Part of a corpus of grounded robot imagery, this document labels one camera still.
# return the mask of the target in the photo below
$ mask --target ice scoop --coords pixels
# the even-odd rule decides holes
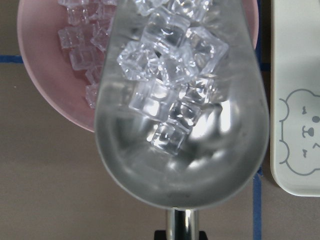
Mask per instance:
[[[229,45],[214,74],[227,94],[201,108],[178,154],[147,141],[159,123],[129,108],[136,86],[117,57],[138,41],[148,17],[121,0],[113,22],[95,110],[99,154],[113,179],[137,199],[168,210],[168,240],[199,237],[197,210],[239,192],[258,170],[269,140],[269,113],[261,73],[240,0],[215,0],[203,26]]]

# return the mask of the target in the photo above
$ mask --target pink plastic container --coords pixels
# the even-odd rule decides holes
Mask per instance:
[[[251,33],[257,44],[257,0],[242,0]],[[95,111],[85,99],[88,82],[74,72],[61,50],[58,30],[67,26],[66,9],[57,0],[20,0],[17,35],[25,68],[41,95],[61,115],[76,125],[94,131]]]

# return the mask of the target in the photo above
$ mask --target white plastic tray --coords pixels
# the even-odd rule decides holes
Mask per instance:
[[[320,1],[273,0],[271,172],[285,191],[320,197]]]

